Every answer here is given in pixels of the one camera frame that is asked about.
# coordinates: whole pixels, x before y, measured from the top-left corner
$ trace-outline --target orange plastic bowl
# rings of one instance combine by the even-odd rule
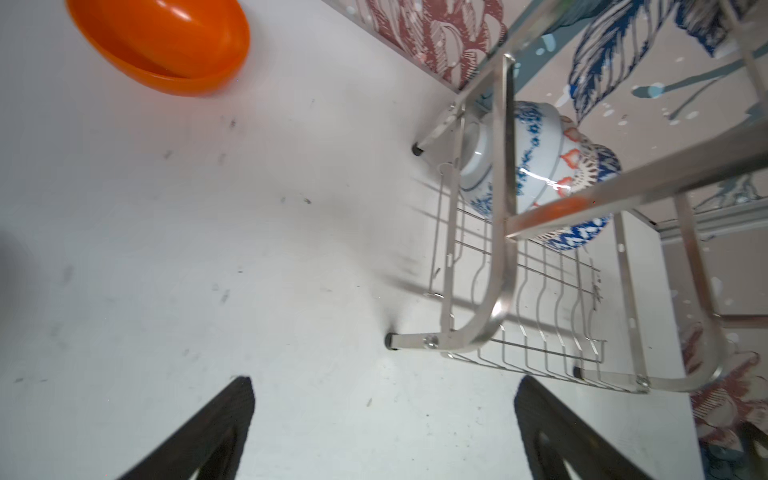
[[[168,94],[222,88],[250,31],[237,0],[67,0],[82,34],[127,76]]]

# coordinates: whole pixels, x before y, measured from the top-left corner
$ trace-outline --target blue and white bowl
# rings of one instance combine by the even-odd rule
[[[465,128],[459,186],[465,201],[483,217],[492,214],[491,126]],[[573,121],[549,104],[515,103],[518,213],[567,197],[615,177],[621,165],[614,152],[592,144]],[[610,220],[595,218],[537,237],[556,250],[571,250],[595,238]]]

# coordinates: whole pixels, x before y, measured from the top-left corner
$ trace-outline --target metal frame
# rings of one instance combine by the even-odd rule
[[[543,0],[534,3],[521,15],[521,21],[516,22],[517,28],[510,29],[508,40],[500,48],[498,54],[478,72],[467,88],[458,94],[443,114],[442,120],[423,139],[416,142],[413,147],[414,154],[421,154],[423,149],[430,145],[445,130],[457,120],[458,129],[455,140],[455,155],[453,162],[444,164],[441,171],[449,179],[450,201],[448,218],[448,236],[446,241],[445,274],[442,295],[432,293],[430,280],[430,293],[442,301],[440,317],[441,331],[437,333],[390,333],[385,339],[385,344],[390,349],[431,349],[443,352],[443,355],[465,362],[470,362],[492,368],[524,372],[533,375],[548,376],[550,378],[566,379],[572,382],[580,382],[590,386],[608,389],[618,389],[626,392],[647,392],[648,389],[663,389],[670,391],[693,391],[715,380],[723,370],[726,355],[726,340],[723,336],[721,323],[731,326],[768,326],[768,316],[723,316],[713,308],[713,301],[709,285],[707,283],[706,267],[703,264],[695,230],[693,211],[686,198],[686,192],[708,184],[716,183],[728,177],[746,174],[751,171],[768,167],[768,122],[760,122],[751,127],[727,132],[702,144],[695,145],[684,151],[670,155],[659,161],[644,167],[629,171],[623,175],[581,190],[570,197],[543,205],[535,210],[523,214],[514,215],[508,212],[516,211],[515,191],[507,188],[515,185],[516,159],[514,139],[513,100],[514,88],[512,75],[509,68],[514,63],[514,55],[524,48],[532,39],[540,36],[551,23],[568,8],[571,1],[568,0]],[[729,14],[729,20],[735,15]],[[474,316],[461,329],[454,329],[452,305],[453,282],[455,266],[457,211],[458,208],[458,173],[459,156],[462,147],[463,114],[465,105],[482,93],[488,83],[494,81],[493,109],[490,113],[493,120],[493,188],[492,188],[492,221],[491,233],[491,272],[488,280],[488,289],[485,298],[477,306]],[[756,89],[761,85],[755,83]],[[764,89],[759,93],[762,105],[768,111],[768,102],[765,102]],[[568,227],[596,217],[605,217],[614,212],[631,210],[642,204],[647,204],[666,197],[674,197],[680,219],[680,232],[684,239],[690,270],[694,275],[697,295],[707,317],[703,322],[703,341],[708,354],[703,358],[702,365],[690,375],[679,379],[665,379],[648,377],[645,366],[642,340],[637,324],[637,311],[634,302],[634,290],[631,282],[631,272],[627,253],[619,252],[619,268],[624,292],[624,305],[627,315],[627,333],[630,338],[630,350],[634,365],[634,374],[601,372],[602,353],[596,348],[595,340],[591,338],[591,331],[584,314],[582,304],[582,322],[584,338],[589,341],[594,352],[593,358],[586,358],[581,345],[578,344],[580,355],[569,356],[565,353],[555,353],[546,348],[537,349],[528,345],[528,336],[523,329],[525,343],[517,345],[507,342],[504,338],[502,322],[507,318],[517,318],[512,312],[512,301],[515,295],[518,255],[526,256],[529,239],[542,233],[547,233],[559,228]],[[442,184],[440,198],[442,202]],[[618,244],[624,242],[624,223],[621,215],[616,217],[616,236]],[[518,248],[525,247],[524,253],[519,253]],[[581,268],[581,261],[576,257],[577,271]],[[545,271],[539,272],[545,278],[553,278]],[[581,274],[578,273],[578,295],[582,295]],[[497,332],[502,333],[501,339],[494,338]],[[500,343],[505,346],[520,346],[525,350],[526,367],[508,368],[497,362],[484,358],[481,347],[489,340],[491,344]],[[478,360],[473,360],[461,353],[478,351]],[[576,359],[578,364],[574,368],[574,374],[565,375],[549,371],[542,372],[528,365],[528,351],[545,353],[545,361],[548,354],[560,355],[564,360],[568,357]],[[595,369],[585,369],[584,362],[592,362]]]

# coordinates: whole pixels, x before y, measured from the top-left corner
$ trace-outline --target metal dish rack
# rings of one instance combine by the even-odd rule
[[[508,188],[516,184],[514,88],[513,75],[508,73],[515,63],[515,54],[538,38],[570,4],[563,0],[534,2],[510,28],[506,43],[449,105],[438,125],[413,145],[413,153],[420,155],[437,137],[454,127],[454,158],[439,166],[441,183],[432,268],[425,293],[442,304],[440,330],[389,333],[385,345],[393,350],[434,350],[448,359],[472,365],[621,392],[693,391],[714,381],[723,371],[726,341],[721,326],[768,326],[768,316],[725,316],[715,311],[687,192],[768,166],[768,123],[727,132],[570,197],[523,214],[509,214],[517,208],[515,189]],[[728,1],[723,0],[721,5],[732,21],[735,14]],[[733,31],[740,40],[737,22],[733,23]],[[747,48],[741,51],[762,106],[768,111],[765,88],[759,76],[753,75],[754,60]],[[458,192],[458,173],[467,105],[491,83],[493,197],[492,217],[486,220],[464,204]],[[677,379],[647,374],[621,213],[666,197],[674,198],[690,270],[706,313],[701,340],[707,354],[698,369]],[[535,239],[537,235],[610,214],[615,215],[607,230],[614,231],[615,240],[609,241],[611,249],[617,250],[616,276],[621,284],[625,314],[624,321],[614,325],[625,329],[625,344],[619,350],[630,353],[628,358],[624,355],[624,369],[632,373],[605,371],[603,367],[607,341],[593,333],[600,331],[594,324],[600,319],[596,312],[601,305],[602,272],[595,266],[588,247],[566,253]],[[590,247],[606,237],[607,232],[596,237]],[[442,288],[437,291],[435,285],[440,281]],[[468,292],[468,299],[457,293],[462,289]],[[476,302],[476,292],[483,290],[485,295]]]

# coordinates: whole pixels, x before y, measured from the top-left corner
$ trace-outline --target blue leaf print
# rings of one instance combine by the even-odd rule
[[[632,73],[678,0],[614,0],[586,27],[568,77],[578,123]]]
[[[717,0],[678,0],[680,7],[675,15],[675,23],[688,35],[695,37],[710,56],[715,48],[725,40],[728,28],[723,24],[723,10]],[[741,18],[755,5],[757,0],[730,0],[730,4]]]

